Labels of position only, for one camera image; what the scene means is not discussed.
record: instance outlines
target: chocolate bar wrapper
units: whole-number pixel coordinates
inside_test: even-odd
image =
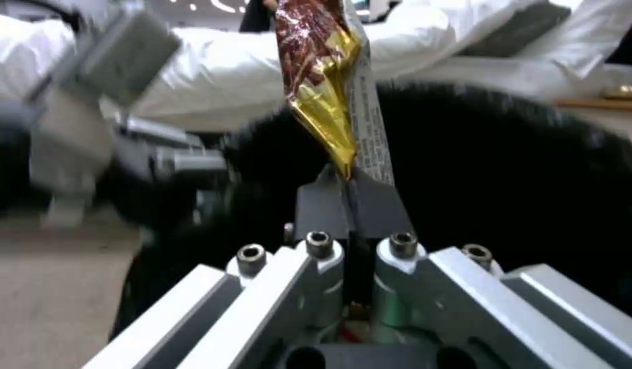
[[[284,94],[299,121],[348,179],[357,154],[354,129],[363,145],[357,163],[372,177],[392,183],[368,39],[352,3],[283,0],[276,34]]]

